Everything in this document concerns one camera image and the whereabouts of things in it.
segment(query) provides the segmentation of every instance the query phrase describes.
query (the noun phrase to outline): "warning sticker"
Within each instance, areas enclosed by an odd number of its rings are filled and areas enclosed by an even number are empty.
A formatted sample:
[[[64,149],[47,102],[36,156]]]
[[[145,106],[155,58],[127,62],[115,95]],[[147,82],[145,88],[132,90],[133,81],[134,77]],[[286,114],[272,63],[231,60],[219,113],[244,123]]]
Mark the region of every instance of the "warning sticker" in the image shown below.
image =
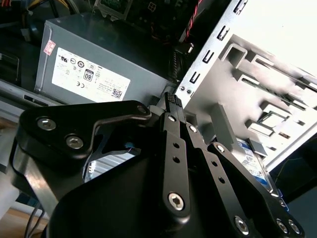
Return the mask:
[[[44,48],[44,53],[50,56],[55,46],[56,44],[53,41],[49,40]]]
[[[122,101],[130,79],[58,48],[52,84],[100,103]]]

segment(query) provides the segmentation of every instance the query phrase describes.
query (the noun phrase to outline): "black cable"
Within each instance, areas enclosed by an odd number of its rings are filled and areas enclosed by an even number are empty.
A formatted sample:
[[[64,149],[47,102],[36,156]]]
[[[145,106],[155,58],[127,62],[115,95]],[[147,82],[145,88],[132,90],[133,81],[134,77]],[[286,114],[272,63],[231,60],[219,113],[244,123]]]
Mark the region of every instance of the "black cable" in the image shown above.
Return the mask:
[[[40,205],[41,204],[38,202],[38,204],[36,204],[36,206],[34,207],[32,214],[30,215],[29,221],[28,221],[26,228],[25,228],[24,238],[29,238],[29,230],[30,230],[33,218],[34,218],[36,212],[38,211]]]
[[[294,161],[294,160],[299,160],[299,159],[301,159],[301,158],[288,159],[287,161],[285,161],[284,164],[283,164],[283,166],[281,167],[281,169],[280,169],[278,175],[276,176],[274,183],[277,182],[278,178],[280,177],[280,175],[281,175],[281,173],[282,173],[282,171],[283,171],[283,169],[284,169],[284,167],[285,167],[285,165],[287,164],[288,161]]]
[[[54,17],[55,17],[55,18],[59,18],[55,1],[54,1],[54,0],[49,0],[49,2],[50,2],[50,6],[51,6],[52,12],[53,12],[53,14],[54,14]]]
[[[29,238],[32,237],[34,231],[35,231],[35,230],[37,229],[37,227],[39,226],[41,219],[44,217],[44,214],[45,214],[45,211],[44,211],[44,209],[42,208],[42,213],[41,213],[41,215],[39,216],[38,220],[36,221],[35,226],[34,226],[33,229],[30,231],[30,233],[29,233]]]

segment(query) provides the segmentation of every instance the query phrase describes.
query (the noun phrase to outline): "silver screw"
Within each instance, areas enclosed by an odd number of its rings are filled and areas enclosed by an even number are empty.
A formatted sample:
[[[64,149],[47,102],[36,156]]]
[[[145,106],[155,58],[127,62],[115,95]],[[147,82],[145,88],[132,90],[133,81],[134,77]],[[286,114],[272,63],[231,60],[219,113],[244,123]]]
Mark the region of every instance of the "silver screw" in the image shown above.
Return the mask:
[[[192,132],[194,132],[194,133],[197,132],[197,129],[196,129],[194,126],[190,125],[189,128],[190,128],[190,130],[191,130]]]
[[[81,147],[83,147],[84,142],[79,137],[72,135],[72,136],[67,137],[66,144],[70,148],[77,150],[77,149],[80,149]]]
[[[190,43],[190,47],[189,47],[189,49],[188,49],[188,52],[187,53],[191,53],[192,52],[192,50],[193,50],[193,48],[194,48],[194,44],[193,43]]]
[[[51,119],[41,118],[38,120],[38,127],[43,130],[54,130],[56,128],[56,123]]]
[[[282,199],[279,200],[279,204],[281,204],[282,207],[286,207],[286,204],[284,203]]]
[[[291,228],[297,233],[300,233],[299,228],[295,225],[295,223],[292,220],[288,220],[289,225],[291,226]]]
[[[184,208],[184,201],[181,198],[181,196],[179,196],[177,193],[170,193],[168,195],[168,201],[169,203],[172,205],[172,207],[177,210],[177,211],[181,211]]]
[[[168,116],[168,119],[170,119],[171,121],[176,121],[176,119],[172,116]]]
[[[276,223],[278,224],[278,226],[281,228],[281,230],[287,234],[288,233],[288,230],[286,228],[286,226],[281,222],[280,219],[276,219]]]
[[[220,150],[222,153],[224,152],[224,148],[221,145],[216,145],[217,149]]]
[[[239,231],[247,236],[249,234],[249,228],[247,224],[238,216],[234,217],[234,223],[236,224],[236,227],[239,229]]]

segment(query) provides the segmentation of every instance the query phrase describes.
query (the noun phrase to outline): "metal drive bay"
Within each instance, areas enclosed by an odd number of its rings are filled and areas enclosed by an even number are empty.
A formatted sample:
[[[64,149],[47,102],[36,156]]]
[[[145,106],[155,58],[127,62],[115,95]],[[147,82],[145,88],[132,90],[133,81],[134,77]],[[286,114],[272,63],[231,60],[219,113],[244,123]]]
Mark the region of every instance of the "metal drive bay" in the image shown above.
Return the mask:
[[[99,103],[122,101],[130,79],[58,48],[52,83]]]

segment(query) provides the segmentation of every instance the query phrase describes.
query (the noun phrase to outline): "bolt hole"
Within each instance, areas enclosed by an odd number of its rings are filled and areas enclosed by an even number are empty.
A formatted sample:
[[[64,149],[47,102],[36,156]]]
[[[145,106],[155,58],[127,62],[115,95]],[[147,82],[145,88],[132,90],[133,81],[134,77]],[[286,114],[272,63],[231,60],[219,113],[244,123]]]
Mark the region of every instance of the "bolt hole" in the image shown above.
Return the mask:
[[[178,163],[178,164],[180,163],[180,160],[179,160],[177,157],[175,157],[175,156],[173,157],[173,161],[174,161],[175,163]]]
[[[218,178],[221,183],[226,183],[222,177]]]

